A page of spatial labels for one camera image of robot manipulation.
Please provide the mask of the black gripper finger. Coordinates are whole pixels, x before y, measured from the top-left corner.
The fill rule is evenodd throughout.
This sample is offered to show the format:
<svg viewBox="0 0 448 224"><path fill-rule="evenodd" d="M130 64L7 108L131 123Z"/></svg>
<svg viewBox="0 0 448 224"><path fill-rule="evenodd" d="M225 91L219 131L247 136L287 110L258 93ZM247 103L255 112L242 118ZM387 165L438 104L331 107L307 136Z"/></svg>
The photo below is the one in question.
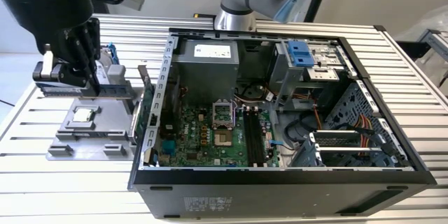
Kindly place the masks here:
<svg viewBox="0 0 448 224"><path fill-rule="evenodd" d="M82 49L85 52L85 72L86 76L93 76L95 72L94 61L99 54L99 21L90 17L82 28Z"/></svg>
<svg viewBox="0 0 448 224"><path fill-rule="evenodd" d="M81 88L83 96L97 96L99 92L99 84L95 77L86 76L85 72L85 52L82 49L82 28L77 26L61 32L57 43L57 57L63 61L62 73L63 77L58 77L58 81L63 84Z"/></svg>

